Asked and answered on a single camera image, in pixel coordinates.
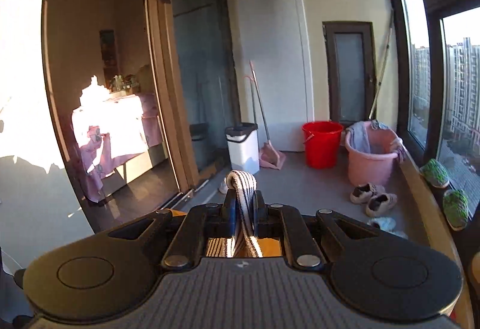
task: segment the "red bucket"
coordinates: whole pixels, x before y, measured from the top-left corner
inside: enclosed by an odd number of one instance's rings
[[[332,121],[315,121],[302,126],[305,156],[312,168],[332,168],[337,163],[343,126]]]

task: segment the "white trash can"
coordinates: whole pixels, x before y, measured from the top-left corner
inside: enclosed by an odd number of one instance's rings
[[[251,174],[260,171],[257,129],[258,126],[254,123],[242,123],[225,129],[232,171],[245,171]]]

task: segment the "black and white striped fabric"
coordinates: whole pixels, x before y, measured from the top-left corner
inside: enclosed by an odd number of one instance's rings
[[[207,256],[235,257],[244,252],[248,257],[263,257],[257,238],[254,236],[254,192],[257,188],[255,177],[247,172],[232,171],[226,177],[228,188],[237,192],[235,236],[232,238],[211,238],[207,244]]]

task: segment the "window sill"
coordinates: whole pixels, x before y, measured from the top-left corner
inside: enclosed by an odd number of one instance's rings
[[[410,191],[412,192],[412,196],[417,203],[430,247],[448,256],[451,260],[457,263],[462,271],[462,292],[455,304],[457,323],[463,329],[474,329],[475,323],[473,320],[469,287],[466,282],[462,262],[460,261],[460,256],[458,255],[450,229],[440,207],[438,206],[433,192],[420,176],[418,167],[413,161],[411,155],[408,152],[406,153],[407,158],[401,165],[401,169],[406,182],[409,185]]]

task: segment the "white logo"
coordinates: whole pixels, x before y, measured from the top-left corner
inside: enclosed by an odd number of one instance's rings
[[[238,268],[243,268],[248,266],[248,263],[246,261],[242,261],[241,263],[235,264]]]

